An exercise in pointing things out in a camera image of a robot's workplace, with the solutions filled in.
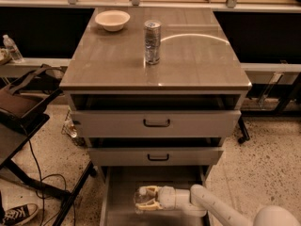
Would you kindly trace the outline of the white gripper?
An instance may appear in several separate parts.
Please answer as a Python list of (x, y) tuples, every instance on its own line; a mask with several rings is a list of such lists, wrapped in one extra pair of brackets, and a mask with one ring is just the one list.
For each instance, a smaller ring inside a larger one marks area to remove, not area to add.
[(190, 191), (177, 189), (172, 186), (141, 186), (138, 192), (142, 196), (156, 196), (156, 202), (137, 203), (135, 207), (140, 211), (183, 210), (190, 205)]

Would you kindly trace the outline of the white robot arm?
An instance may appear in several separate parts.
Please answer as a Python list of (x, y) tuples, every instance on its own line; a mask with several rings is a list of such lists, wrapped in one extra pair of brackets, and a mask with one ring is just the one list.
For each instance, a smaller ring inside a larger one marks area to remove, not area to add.
[(301, 226), (292, 213), (274, 205), (263, 207), (253, 220), (249, 220), (198, 184), (189, 189), (141, 186), (134, 195), (134, 203), (137, 212), (181, 210), (196, 217), (209, 212), (223, 226)]

